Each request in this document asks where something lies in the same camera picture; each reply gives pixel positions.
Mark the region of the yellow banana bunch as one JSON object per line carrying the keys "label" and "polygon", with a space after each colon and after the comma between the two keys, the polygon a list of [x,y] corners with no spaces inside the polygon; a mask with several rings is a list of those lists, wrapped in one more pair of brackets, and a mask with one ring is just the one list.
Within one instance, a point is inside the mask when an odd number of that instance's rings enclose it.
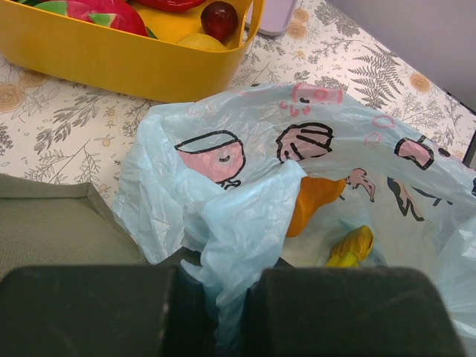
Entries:
{"label": "yellow banana bunch", "polygon": [[349,232],[331,248],[326,267],[357,267],[368,257],[373,249],[373,243],[373,232],[368,226],[362,225]]}

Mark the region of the red apple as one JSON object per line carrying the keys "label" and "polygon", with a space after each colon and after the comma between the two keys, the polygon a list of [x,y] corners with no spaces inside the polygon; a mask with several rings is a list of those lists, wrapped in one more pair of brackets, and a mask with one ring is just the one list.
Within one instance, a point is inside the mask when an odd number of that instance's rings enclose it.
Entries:
{"label": "red apple", "polygon": [[200,19],[205,34],[223,45],[238,27],[238,15],[234,6],[224,1],[210,3],[202,11]]}

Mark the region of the green canvas tote bag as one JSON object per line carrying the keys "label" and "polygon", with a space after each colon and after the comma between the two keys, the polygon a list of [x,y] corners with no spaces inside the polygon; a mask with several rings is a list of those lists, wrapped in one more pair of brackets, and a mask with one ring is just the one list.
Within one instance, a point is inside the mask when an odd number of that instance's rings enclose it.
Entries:
{"label": "green canvas tote bag", "polygon": [[2,276],[23,266],[144,261],[93,184],[48,184],[1,175]]}

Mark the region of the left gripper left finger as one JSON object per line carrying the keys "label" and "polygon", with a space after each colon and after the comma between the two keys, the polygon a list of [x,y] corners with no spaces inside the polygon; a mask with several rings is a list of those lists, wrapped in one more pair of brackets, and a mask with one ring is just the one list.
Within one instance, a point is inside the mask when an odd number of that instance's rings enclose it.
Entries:
{"label": "left gripper left finger", "polygon": [[1,281],[1,354],[213,355],[202,285],[180,262],[12,270]]}

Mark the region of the light blue plastic bag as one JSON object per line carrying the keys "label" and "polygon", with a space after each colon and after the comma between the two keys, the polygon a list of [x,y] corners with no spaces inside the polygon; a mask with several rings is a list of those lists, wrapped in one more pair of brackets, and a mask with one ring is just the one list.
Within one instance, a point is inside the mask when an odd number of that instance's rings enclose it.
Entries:
{"label": "light blue plastic bag", "polygon": [[[286,237],[304,177],[345,188]],[[221,350],[236,346],[245,291],[280,257],[322,266],[362,225],[366,266],[428,274],[460,336],[475,339],[475,172],[432,139],[350,96],[307,84],[152,107],[121,164],[117,222],[157,264],[198,251]]]}

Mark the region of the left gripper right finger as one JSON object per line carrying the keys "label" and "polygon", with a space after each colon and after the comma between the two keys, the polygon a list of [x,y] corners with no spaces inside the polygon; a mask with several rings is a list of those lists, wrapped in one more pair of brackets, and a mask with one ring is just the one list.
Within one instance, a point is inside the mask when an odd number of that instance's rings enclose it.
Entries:
{"label": "left gripper right finger", "polygon": [[245,356],[464,356],[442,298],[412,268],[266,269],[249,290]]}

